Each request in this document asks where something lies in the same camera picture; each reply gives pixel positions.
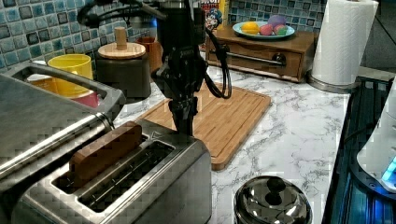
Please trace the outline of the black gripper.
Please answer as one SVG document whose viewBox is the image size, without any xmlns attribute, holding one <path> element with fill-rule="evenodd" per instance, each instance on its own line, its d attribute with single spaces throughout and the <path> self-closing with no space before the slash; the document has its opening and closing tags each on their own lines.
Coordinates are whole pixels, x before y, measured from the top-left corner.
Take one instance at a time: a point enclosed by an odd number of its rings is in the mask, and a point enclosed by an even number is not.
<svg viewBox="0 0 396 224">
<path fill-rule="evenodd" d="M 173 47 L 163 53 L 163 64 L 151 73 L 166 98 L 172 99 L 168 107 L 179 133 L 193 136 L 193 119 L 198 113 L 198 98 L 206 72 L 206 62 L 197 46 Z"/>
</svg>

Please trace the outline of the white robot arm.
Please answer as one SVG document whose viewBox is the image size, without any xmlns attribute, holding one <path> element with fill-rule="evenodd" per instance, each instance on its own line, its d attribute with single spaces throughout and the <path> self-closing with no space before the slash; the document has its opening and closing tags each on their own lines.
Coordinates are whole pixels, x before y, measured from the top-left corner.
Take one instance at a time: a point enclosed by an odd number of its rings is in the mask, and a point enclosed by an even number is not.
<svg viewBox="0 0 396 224">
<path fill-rule="evenodd" d="M 124 7 L 101 15 L 91 14 L 93 7 L 110 5 L 113 1 L 92 0 L 79 10 L 78 23 L 97 28 L 111 18 L 132 18 L 144 12 L 154 16 L 158 42 L 163 48 L 163 64 L 151 73 L 151 78 L 170 100 L 168 106 L 177 131 L 192 135 L 198 104 L 194 94 L 200 90 L 207 69 L 199 50 L 205 42 L 205 12 L 193 0 L 163 0 L 156 7 L 143 0 L 120 0 Z"/>
</svg>

